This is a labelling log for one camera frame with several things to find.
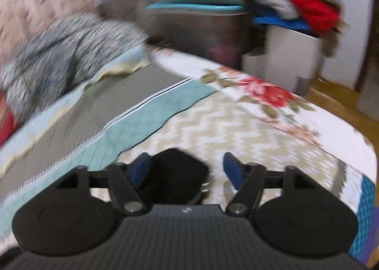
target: wooden floor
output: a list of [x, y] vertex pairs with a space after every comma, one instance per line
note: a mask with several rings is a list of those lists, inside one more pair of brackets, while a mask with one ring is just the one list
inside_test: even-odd
[[[374, 145], [376, 157], [379, 158], [379, 122], [354, 108], [358, 98], [359, 94], [342, 86], [339, 88], [333, 85], [330, 88], [325, 81], [314, 83], [306, 97], [308, 101], [338, 116], [365, 135]], [[376, 191], [376, 206], [379, 207], [379, 190]], [[377, 262], [379, 262], [379, 249], [373, 251], [367, 266], [371, 268]]]

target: red towel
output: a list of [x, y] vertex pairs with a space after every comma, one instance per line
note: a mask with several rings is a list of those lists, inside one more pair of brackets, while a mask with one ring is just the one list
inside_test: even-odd
[[320, 0], [290, 0], [308, 22], [312, 31], [323, 35], [339, 21], [338, 12]]
[[17, 121], [6, 104], [3, 92], [0, 91], [0, 147], [17, 129]]

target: gray storage bin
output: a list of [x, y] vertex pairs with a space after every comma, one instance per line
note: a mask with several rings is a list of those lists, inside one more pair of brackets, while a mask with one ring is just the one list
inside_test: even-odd
[[249, 14], [242, 6], [152, 4], [147, 11], [159, 26], [154, 35], [174, 49], [240, 69], [249, 31]]
[[97, 5], [99, 14], [107, 19], [136, 21], [138, 7], [144, 0], [101, 0]]

